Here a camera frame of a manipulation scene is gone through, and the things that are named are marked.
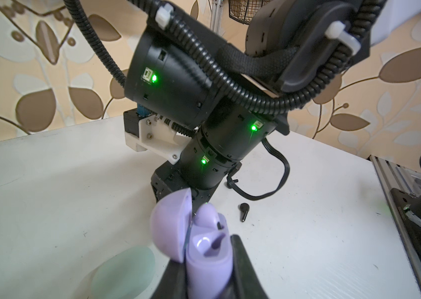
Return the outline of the mint green charging case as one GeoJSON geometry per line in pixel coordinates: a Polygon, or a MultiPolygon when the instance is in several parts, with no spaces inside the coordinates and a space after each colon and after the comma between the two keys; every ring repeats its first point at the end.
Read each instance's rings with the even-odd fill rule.
{"type": "Polygon", "coordinates": [[[154,277],[155,257],[148,247],[132,247],[104,262],[95,272],[90,291],[93,299],[134,299],[154,277]]]}

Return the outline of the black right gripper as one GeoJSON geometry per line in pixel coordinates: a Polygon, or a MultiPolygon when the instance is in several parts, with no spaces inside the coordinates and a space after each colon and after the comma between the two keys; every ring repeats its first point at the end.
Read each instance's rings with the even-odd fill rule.
{"type": "Polygon", "coordinates": [[[224,177],[233,168],[233,162],[219,164],[216,161],[195,160],[189,163],[172,165],[165,162],[155,170],[151,186],[157,201],[182,189],[190,189],[192,211],[208,203],[224,177]]]}

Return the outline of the purple round earbud case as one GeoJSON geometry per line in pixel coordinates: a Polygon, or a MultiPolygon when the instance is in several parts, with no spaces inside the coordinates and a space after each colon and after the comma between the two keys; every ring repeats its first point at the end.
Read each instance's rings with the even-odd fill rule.
{"type": "Polygon", "coordinates": [[[191,190],[175,191],[154,207],[150,217],[153,244],[170,260],[185,264],[188,297],[216,299],[233,270],[233,252],[225,216],[221,229],[194,224],[191,190]]]}

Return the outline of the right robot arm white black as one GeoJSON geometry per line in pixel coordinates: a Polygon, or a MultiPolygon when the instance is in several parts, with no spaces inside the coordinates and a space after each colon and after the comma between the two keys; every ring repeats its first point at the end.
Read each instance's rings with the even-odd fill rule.
{"type": "Polygon", "coordinates": [[[222,181],[240,193],[234,175],[258,144],[283,163],[283,186],[290,165],[267,141],[269,134],[289,134],[289,112],[421,13],[421,1],[262,2],[240,51],[172,2],[134,1],[147,25],[123,72],[81,3],[65,5],[125,97],[137,103],[124,114],[125,131],[139,138],[145,122],[162,122],[189,137],[153,173],[151,187],[157,201],[189,189],[194,209],[222,181]]]}

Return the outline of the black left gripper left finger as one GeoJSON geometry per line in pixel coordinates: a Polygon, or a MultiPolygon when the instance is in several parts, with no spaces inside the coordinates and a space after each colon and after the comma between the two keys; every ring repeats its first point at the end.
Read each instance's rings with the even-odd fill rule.
{"type": "Polygon", "coordinates": [[[170,260],[151,299],[187,299],[186,266],[170,260]]]}

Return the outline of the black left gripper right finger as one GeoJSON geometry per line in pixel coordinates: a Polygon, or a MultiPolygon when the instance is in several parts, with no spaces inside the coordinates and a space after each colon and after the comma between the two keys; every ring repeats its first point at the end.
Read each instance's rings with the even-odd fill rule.
{"type": "Polygon", "coordinates": [[[233,272],[230,279],[231,299],[267,299],[255,269],[247,254],[244,243],[238,235],[232,235],[233,272]]]}

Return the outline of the purple earbud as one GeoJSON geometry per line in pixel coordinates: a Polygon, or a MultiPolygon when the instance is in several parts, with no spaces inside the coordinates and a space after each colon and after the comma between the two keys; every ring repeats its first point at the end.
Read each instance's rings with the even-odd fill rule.
{"type": "Polygon", "coordinates": [[[194,224],[209,229],[221,229],[219,213],[211,203],[199,207],[194,216],[194,224]]]}

